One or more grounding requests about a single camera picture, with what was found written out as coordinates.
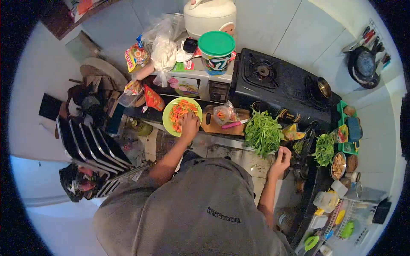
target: stove burner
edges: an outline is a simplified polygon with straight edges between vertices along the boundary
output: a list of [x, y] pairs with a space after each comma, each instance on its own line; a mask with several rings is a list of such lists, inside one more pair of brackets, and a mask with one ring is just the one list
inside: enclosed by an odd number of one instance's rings
[[266, 65], [258, 66], [257, 71], [258, 71], [259, 75], [261, 75], [263, 77], [269, 75], [269, 68]]
[[255, 56], [250, 53], [247, 58], [248, 65], [245, 66], [244, 76], [248, 82], [268, 89], [275, 89], [279, 87], [276, 79], [276, 69], [274, 65], [264, 59], [255, 58]]

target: snack packet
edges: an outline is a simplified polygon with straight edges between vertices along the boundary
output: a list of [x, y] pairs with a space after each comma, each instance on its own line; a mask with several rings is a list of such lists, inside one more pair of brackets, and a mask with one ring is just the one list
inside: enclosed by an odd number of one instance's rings
[[144, 84], [146, 107], [153, 107], [158, 111], [163, 111], [165, 108], [164, 100], [148, 85]]
[[291, 124], [282, 129], [283, 140], [300, 140], [305, 137], [304, 132], [297, 132], [298, 124]]
[[150, 60], [150, 53], [144, 49], [141, 42], [141, 35], [137, 38], [137, 43], [127, 49], [124, 53], [127, 61], [128, 73], [140, 70]]
[[139, 95], [143, 90], [144, 88], [139, 81], [131, 81], [125, 86], [124, 93], [126, 95]]
[[349, 138], [349, 129], [347, 125], [342, 125], [332, 131], [329, 135], [335, 140], [335, 143], [344, 143], [347, 142], [347, 139]]

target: plate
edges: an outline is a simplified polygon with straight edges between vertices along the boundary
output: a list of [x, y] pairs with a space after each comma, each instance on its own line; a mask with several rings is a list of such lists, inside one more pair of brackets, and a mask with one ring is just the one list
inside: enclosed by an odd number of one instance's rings
[[199, 123], [202, 122], [202, 109], [201, 109], [201, 106], [199, 106], [198, 102], [196, 102], [196, 100], [194, 100], [192, 98], [188, 98], [188, 97], [179, 97], [179, 98], [173, 99], [164, 108], [164, 112], [162, 113], [162, 123], [164, 124], [164, 127], [165, 127], [166, 131], [169, 132], [170, 134], [176, 136], [176, 137], [181, 137], [181, 133], [176, 132], [176, 131], [174, 131], [174, 129], [172, 129], [172, 122], [171, 122], [170, 117], [169, 117], [169, 112], [172, 110], [173, 104], [177, 103], [180, 100], [186, 100], [187, 102], [194, 104], [195, 107], [198, 109]]
[[[333, 163], [334, 163], [334, 161], [335, 161], [335, 159], [336, 159], [336, 156], [339, 155], [339, 154], [341, 154], [341, 155], [343, 156], [343, 159], [344, 159], [344, 167], [343, 167], [343, 170], [342, 170], [342, 174], [341, 174], [340, 177], [337, 179], [335, 176], [333, 176]], [[343, 175], [344, 175], [344, 173], [345, 173], [345, 171], [346, 171], [346, 166], [347, 166], [347, 164], [346, 164], [346, 155], [345, 155], [343, 152], [337, 152], [337, 153], [335, 154], [335, 156], [333, 157], [332, 165], [331, 165], [331, 167], [330, 167], [330, 176], [332, 177], [332, 179], [334, 179], [334, 180], [339, 180], [340, 178], [342, 178]]]

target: black stove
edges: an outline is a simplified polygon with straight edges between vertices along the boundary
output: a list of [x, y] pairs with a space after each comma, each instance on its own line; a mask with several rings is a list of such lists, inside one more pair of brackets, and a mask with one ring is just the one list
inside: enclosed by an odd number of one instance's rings
[[331, 123], [334, 93], [323, 100], [313, 90], [318, 77], [293, 64], [250, 49], [242, 49], [236, 76], [236, 94], [270, 105], [276, 115], [308, 125], [317, 120], [322, 129]]

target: cutting board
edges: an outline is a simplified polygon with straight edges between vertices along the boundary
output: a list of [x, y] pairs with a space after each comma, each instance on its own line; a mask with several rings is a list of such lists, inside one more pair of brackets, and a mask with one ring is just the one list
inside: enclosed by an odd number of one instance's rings
[[[205, 132], [209, 133], [216, 133], [216, 134], [230, 134], [230, 135], [240, 135], [244, 136], [244, 128], [246, 123], [237, 125], [228, 129], [222, 129], [222, 126], [219, 125], [212, 115], [214, 106], [208, 105], [204, 109], [202, 109], [203, 118], [201, 127]], [[249, 119], [249, 110], [235, 108], [236, 113], [238, 114], [239, 120]], [[211, 122], [207, 125], [206, 124], [206, 116], [208, 113], [211, 113]]]

